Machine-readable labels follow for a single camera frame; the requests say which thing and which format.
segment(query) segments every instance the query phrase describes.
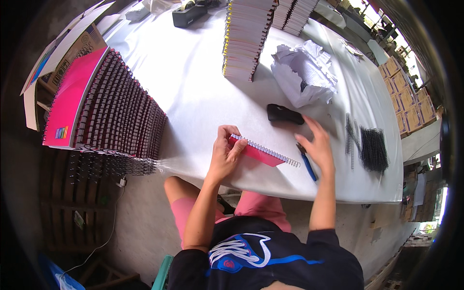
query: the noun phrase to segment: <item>pink shorts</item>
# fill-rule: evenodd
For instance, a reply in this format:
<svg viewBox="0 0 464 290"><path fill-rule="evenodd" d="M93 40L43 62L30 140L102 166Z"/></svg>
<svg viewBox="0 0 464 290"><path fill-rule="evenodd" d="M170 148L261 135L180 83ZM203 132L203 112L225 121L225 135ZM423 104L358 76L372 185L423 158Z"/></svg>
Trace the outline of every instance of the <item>pink shorts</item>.
<svg viewBox="0 0 464 290"><path fill-rule="evenodd" d="M171 204L171 210L175 217L175 224L179 230L180 239L182 240L182 248L184 248L185 225L195 201L196 199L194 198L184 197ZM273 222L284 232L291 231L290 223L286 219L287 215L284 213L282 204L280 203L280 198L278 197L262 195L251 191L243 191L234 215L260 217ZM216 209L215 223L220 223L226 219L228 218Z"/></svg>

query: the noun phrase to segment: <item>black t-shirt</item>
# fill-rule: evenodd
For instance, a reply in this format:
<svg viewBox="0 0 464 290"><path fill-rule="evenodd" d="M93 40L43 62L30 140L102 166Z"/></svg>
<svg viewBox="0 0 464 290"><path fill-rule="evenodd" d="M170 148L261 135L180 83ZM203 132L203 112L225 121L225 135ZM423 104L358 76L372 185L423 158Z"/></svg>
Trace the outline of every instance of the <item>black t-shirt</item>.
<svg viewBox="0 0 464 290"><path fill-rule="evenodd" d="M180 251L168 289L261 289L274 281L302 289L364 289L356 257L335 230L308 233L306 244L274 223L249 216L215 225L210 251Z"/></svg>

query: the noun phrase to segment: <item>crumpled paper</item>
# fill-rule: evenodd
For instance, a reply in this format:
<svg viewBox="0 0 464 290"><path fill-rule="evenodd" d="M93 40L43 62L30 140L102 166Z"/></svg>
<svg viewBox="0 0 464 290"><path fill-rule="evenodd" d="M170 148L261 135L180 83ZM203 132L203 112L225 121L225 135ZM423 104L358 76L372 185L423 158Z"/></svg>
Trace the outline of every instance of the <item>crumpled paper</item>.
<svg viewBox="0 0 464 290"><path fill-rule="evenodd" d="M337 78L329 72L330 54L311 40L294 49L279 45L273 54L272 74L295 108L314 103L317 99L329 102L337 93Z"/></svg>

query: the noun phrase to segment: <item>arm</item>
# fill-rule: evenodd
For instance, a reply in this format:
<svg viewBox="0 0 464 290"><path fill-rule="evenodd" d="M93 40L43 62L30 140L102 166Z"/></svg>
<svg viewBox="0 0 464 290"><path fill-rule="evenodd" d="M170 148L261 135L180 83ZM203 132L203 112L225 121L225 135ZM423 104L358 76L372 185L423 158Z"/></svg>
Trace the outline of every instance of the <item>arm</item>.
<svg viewBox="0 0 464 290"><path fill-rule="evenodd" d="M221 181L237 165L240 152L247 145L246 139L235 142L232 149L227 142L230 135L240 135L238 128L223 125L218 128L218 138L214 142L211 165L197 200L188 216L184 231L184 249L198 249L208 252L213 236L216 198Z"/></svg>
<svg viewBox="0 0 464 290"><path fill-rule="evenodd" d="M330 138L322 126L315 120L303 116L314 134L313 142L304 136L295 134L295 138L306 149L311 159L321 169L321 179L314 199L309 231L335 228L335 166L330 148Z"/></svg>

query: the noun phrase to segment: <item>swan graphic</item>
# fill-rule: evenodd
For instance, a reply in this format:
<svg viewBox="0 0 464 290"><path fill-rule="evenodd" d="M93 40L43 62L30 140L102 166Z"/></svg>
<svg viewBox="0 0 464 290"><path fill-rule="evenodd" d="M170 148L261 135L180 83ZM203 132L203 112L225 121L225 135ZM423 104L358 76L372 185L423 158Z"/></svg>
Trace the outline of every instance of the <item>swan graphic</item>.
<svg viewBox="0 0 464 290"><path fill-rule="evenodd" d="M264 257L258 256L251 248L246 236L254 236L259 238L259 245L263 251ZM285 264L296 260L304 260L308 264L322 264L324 261L306 260L300 255L291 255L284 258L271 259L271 251L266 245L266 242L271 240L270 237L257 233L242 233L231 236L227 240L214 246L209 251L209 263L211 269L236 273L243 267L247 268L263 268L272 264Z"/></svg>

